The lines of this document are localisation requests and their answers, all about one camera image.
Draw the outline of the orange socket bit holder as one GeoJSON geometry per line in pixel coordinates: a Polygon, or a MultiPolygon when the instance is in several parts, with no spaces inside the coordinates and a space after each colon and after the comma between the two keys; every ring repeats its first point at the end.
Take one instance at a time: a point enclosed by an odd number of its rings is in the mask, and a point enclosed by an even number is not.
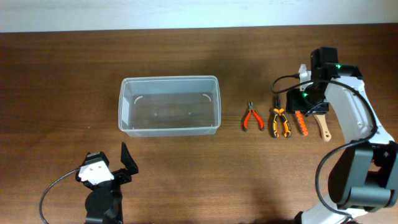
{"type": "Polygon", "coordinates": [[[308,136],[308,129],[300,111],[295,111],[295,117],[297,119],[300,130],[304,136],[308,136]]]}

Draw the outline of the yellow black long-nose pliers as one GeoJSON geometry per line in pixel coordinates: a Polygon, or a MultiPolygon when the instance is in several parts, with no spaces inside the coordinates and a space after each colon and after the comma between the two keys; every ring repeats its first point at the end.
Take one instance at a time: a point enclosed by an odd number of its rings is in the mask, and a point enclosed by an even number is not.
{"type": "Polygon", "coordinates": [[[280,118],[284,127],[284,137],[291,137],[291,127],[289,120],[287,119],[285,109],[283,109],[280,105],[280,99],[277,95],[274,96],[274,109],[273,112],[273,120],[272,120],[272,137],[278,138],[279,134],[277,132],[277,118],[280,118]]]}

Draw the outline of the red handled cutting pliers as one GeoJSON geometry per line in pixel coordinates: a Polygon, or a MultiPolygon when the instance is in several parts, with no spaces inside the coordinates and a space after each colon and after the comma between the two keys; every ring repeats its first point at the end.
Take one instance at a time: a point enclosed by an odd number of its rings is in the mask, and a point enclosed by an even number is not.
{"type": "Polygon", "coordinates": [[[256,110],[254,109],[254,103],[252,101],[248,103],[248,109],[246,110],[246,113],[243,118],[243,131],[248,130],[248,121],[252,115],[257,121],[259,130],[263,131],[265,129],[264,122],[262,118],[259,116],[259,114],[256,112],[256,110]]]}

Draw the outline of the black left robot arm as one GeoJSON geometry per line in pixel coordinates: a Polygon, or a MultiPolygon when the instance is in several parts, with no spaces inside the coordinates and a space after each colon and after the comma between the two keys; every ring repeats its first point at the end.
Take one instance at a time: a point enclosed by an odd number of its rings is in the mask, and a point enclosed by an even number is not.
{"type": "Polygon", "coordinates": [[[88,153],[78,168],[75,180],[91,190],[85,200],[86,223],[122,223],[123,193],[121,186],[132,181],[139,168],[124,142],[121,143],[123,168],[110,171],[103,151],[88,153]]]}

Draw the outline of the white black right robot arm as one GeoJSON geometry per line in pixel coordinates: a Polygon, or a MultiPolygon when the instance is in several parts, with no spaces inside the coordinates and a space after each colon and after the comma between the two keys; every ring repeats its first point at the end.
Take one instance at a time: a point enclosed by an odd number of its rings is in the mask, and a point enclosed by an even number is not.
{"type": "Polygon", "coordinates": [[[383,128],[366,96],[359,68],[338,61],[333,47],[311,53],[311,67],[298,71],[299,86],[287,91],[286,111],[324,115],[333,108],[345,145],[328,177],[328,193],[313,208],[299,212],[295,223],[354,223],[355,218],[397,202],[397,143],[383,128]]]}

